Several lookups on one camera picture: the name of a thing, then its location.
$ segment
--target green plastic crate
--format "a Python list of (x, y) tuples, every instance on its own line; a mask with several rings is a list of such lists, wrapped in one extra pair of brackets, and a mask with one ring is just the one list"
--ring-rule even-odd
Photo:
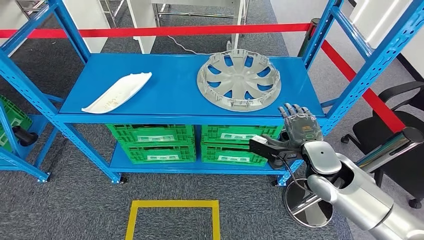
[(268, 160), (249, 152), (249, 145), (202, 143), (201, 161), (215, 164), (265, 166)]
[[(30, 128), (33, 121), (25, 114), (25, 112), (20, 110), (15, 104), (13, 104), (13, 102), (9, 101), (2, 95), (0, 95), (0, 101), (3, 104), (4, 110), (6, 111), (7, 119), (9, 120), (9, 123), (12, 127), (19, 125), (25, 130), (28, 130)], [(1, 124), (0, 146), (2, 146), (6, 151), (12, 152), (12, 147)]]
[(133, 164), (169, 164), (196, 161), (196, 149), (189, 146), (121, 145)]
[(182, 146), (195, 140), (193, 125), (106, 124), (121, 145)]
[(202, 143), (248, 144), (256, 135), (267, 134), (278, 138), (283, 126), (202, 125)]

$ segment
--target yellow square marking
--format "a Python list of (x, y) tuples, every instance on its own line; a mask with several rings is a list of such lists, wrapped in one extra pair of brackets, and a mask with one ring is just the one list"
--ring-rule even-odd
[(220, 240), (220, 204), (218, 200), (133, 200), (129, 211), (125, 240), (133, 240), (139, 208), (212, 208), (213, 240)]

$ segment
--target black office chair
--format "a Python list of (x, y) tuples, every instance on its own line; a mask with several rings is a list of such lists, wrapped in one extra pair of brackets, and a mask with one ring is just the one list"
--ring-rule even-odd
[[(424, 111), (424, 82), (413, 81), (394, 86), (384, 90), (378, 97), (383, 102), (387, 102), (396, 95), (414, 89), (420, 89), (420, 91), (414, 97), (399, 103), (391, 110), (406, 126), (414, 127), (424, 133), (424, 122), (422, 120), (407, 112), (396, 110), (401, 106), (411, 105)], [(384, 144), (393, 135), (392, 131), (374, 111), (372, 117), (356, 123), (353, 126), (353, 132), (357, 139), (347, 134), (341, 138), (341, 142), (347, 144), (351, 140), (365, 155)], [(375, 170), (374, 173), (375, 182), (379, 187), (381, 187), (383, 175), (386, 174), (414, 196), (415, 199), (409, 200), (411, 208), (421, 208), (421, 200), (424, 198), (424, 144), (389, 161)]]

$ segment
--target black cable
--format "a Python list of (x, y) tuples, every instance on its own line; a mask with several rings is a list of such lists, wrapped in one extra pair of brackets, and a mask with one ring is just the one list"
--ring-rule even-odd
[(290, 167), (289, 167), (289, 164), (287, 163), (287, 161), (286, 160), (284, 160), (284, 158), (282, 158), (281, 156), (277, 156), (283, 163), (284, 163), (284, 165), (285, 165), (285, 167), (287, 168), (287, 170), (288, 170), (288, 172), (290, 173), (290, 175), (291, 175), (291, 178), (293, 179), (293, 181), (294, 181), (294, 184), (296, 184), (299, 188), (301, 188), (301, 189), (303, 189), (303, 190), (305, 190), (306, 192), (308, 192), (308, 193), (310, 193), (310, 194), (314, 194), (315, 195), (315, 193), (313, 193), (312, 191), (310, 191), (309, 189), (307, 189), (307, 188), (305, 188), (304, 186), (302, 186), (302, 185), (300, 185), (299, 183), (298, 183), (298, 181), (296, 180), (296, 178), (295, 178), (295, 175), (293, 174), (293, 172), (292, 172), (292, 170), (290, 169)]

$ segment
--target red barrier tape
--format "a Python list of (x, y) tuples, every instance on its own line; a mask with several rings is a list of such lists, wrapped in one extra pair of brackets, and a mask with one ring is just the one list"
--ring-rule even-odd
[[(250, 25), (210, 25), (210, 26), (161, 26), (143, 28), (81, 29), (84, 38), (124, 38), (133, 36), (190, 36), (217, 34), (260, 34), (281, 32), (305, 32), (309, 23), (289, 24), (250, 24)], [(15, 29), (0, 29), (0, 38), (10, 38)], [(62, 29), (34, 29), (29, 39), (65, 39)]]
[[(322, 50), (337, 66), (340, 72), (351, 82), (356, 76), (356, 72), (349, 64), (340, 56), (340, 54), (326, 40), (322, 43)], [(383, 122), (390, 128), (393, 133), (397, 133), (404, 129), (405, 124), (390, 110), (389, 107), (371, 90), (370, 88), (362, 95), (363, 99), (378, 114)]]

